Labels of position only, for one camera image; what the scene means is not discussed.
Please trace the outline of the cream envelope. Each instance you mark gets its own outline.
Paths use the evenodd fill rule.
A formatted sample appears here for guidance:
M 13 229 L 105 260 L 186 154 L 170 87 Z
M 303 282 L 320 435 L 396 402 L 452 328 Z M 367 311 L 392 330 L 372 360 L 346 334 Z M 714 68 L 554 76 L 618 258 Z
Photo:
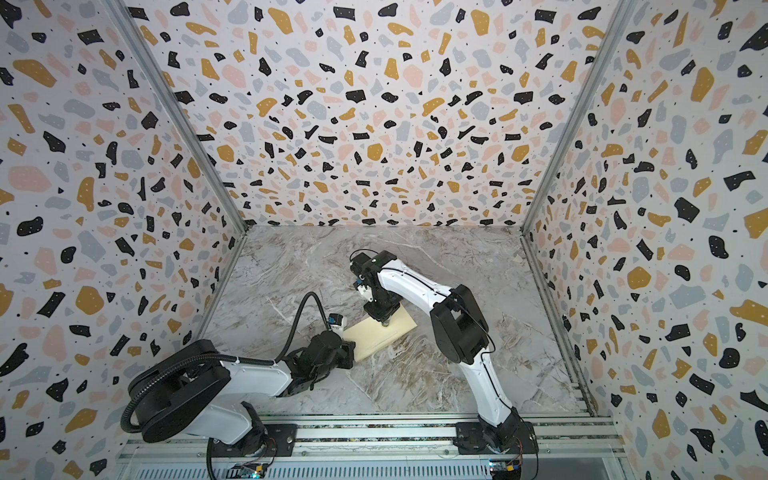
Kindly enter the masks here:
M 400 307 L 389 319 L 387 326 L 367 317 L 355 325 L 346 328 L 342 339 L 353 342 L 354 361 L 362 362 L 377 352 L 389 347 L 401 337 L 416 328 L 417 324 L 411 315 Z

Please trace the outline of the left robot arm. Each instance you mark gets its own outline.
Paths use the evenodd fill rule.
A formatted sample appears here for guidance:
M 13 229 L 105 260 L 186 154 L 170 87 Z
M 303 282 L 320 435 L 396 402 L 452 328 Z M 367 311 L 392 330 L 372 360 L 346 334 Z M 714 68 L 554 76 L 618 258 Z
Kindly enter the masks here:
M 197 340 L 139 374 L 129 385 L 121 429 L 139 433 L 147 443 L 178 434 L 203 436 L 254 451 L 265 427 L 250 403 L 228 408 L 225 397 L 289 397 L 327 378 L 335 369 L 354 366 L 356 343 L 335 331 L 315 335 L 308 346 L 277 361 L 219 352 L 209 340 Z

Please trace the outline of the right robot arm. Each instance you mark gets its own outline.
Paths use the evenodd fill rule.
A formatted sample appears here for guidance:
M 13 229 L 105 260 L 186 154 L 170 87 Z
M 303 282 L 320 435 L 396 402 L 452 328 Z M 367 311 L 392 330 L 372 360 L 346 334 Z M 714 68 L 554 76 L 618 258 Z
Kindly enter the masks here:
M 495 343 L 471 290 L 448 287 L 408 267 L 396 255 L 368 249 L 353 252 L 350 270 L 355 287 L 366 299 L 365 312 L 387 324 L 407 301 L 430 316 L 439 351 L 459 366 L 478 409 L 480 432 L 493 451 L 504 453 L 522 445 L 524 421 L 505 394 L 493 366 Z

